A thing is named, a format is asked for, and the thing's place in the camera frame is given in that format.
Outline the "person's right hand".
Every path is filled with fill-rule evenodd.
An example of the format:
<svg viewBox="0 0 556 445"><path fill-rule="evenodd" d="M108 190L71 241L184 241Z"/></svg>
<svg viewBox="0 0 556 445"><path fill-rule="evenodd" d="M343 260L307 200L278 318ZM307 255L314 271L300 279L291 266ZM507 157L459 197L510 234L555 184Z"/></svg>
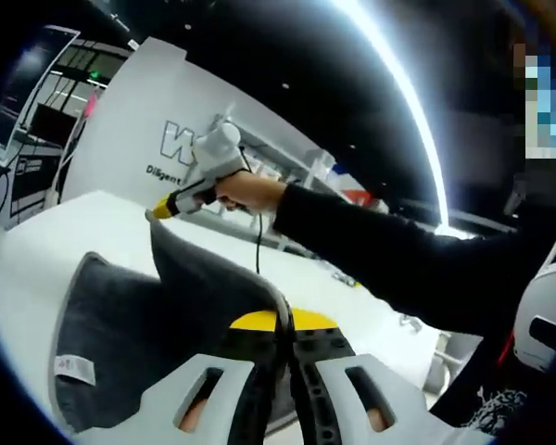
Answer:
<svg viewBox="0 0 556 445"><path fill-rule="evenodd" d="M227 210L244 207L254 212L276 210L285 189L286 184L250 172L238 172L215 185L216 195Z"/></svg>

